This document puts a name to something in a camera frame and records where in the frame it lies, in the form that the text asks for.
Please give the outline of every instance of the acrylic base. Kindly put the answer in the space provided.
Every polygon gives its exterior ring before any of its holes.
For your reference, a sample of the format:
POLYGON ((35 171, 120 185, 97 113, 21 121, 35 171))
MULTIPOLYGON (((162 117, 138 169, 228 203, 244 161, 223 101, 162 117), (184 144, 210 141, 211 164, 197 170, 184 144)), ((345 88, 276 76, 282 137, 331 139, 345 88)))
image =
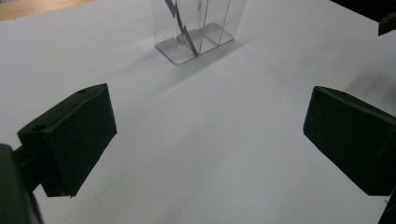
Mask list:
POLYGON ((155 48, 173 64, 181 65, 233 40, 231 35, 215 23, 210 23, 200 30, 191 30, 189 34, 193 45, 199 52, 197 55, 192 52, 191 47, 181 35, 164 40, 156 44, 155 48))

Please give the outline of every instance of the mounting hole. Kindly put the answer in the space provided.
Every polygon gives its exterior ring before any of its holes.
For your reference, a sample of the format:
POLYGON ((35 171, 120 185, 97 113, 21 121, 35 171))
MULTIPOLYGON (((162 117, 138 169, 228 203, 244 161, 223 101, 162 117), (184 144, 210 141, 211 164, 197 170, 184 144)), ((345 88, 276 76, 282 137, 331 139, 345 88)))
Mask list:
POLYGON ((33 130, 33 132, 40 132, 40 131, 43 131, 44 129, 46 129, 46 125, 37 125, 37 126, 35 126, 32 130, 33 130))

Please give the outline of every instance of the wooden edge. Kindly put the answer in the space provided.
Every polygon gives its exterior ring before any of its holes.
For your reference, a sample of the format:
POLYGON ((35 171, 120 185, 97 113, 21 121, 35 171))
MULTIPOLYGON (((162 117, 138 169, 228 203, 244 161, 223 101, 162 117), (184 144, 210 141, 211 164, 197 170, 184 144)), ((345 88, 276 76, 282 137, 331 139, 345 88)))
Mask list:
POLYGON ((18 0, 0 4, 0 21, 12 20, 20 17, 44 13, 65 7, 95 0, 18 0))

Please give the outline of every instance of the white table surface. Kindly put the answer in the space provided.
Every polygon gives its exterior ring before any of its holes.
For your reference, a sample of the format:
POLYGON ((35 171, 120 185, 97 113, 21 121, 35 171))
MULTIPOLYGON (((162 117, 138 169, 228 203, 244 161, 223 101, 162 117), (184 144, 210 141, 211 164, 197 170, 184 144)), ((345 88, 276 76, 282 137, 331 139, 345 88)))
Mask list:
POLYGON ((118 124, 78 196, 46 223, 375 224, 369 197, 303 135, 314 86, 396 115, 396 32, 328 0, 247 0, 236 41, 180 67, 151 2, 99 0, 0 22, 0 142, 107 83, 118 124))

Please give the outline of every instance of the clear acrylic container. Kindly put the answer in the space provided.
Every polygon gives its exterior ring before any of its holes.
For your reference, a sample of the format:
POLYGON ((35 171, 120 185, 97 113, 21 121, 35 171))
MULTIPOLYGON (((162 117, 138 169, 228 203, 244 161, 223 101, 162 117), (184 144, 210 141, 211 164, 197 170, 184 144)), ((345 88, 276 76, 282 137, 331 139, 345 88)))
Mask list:
POLYGON ((246 0, 151 0, 155 47, 182 64, 236 35, 246 0))

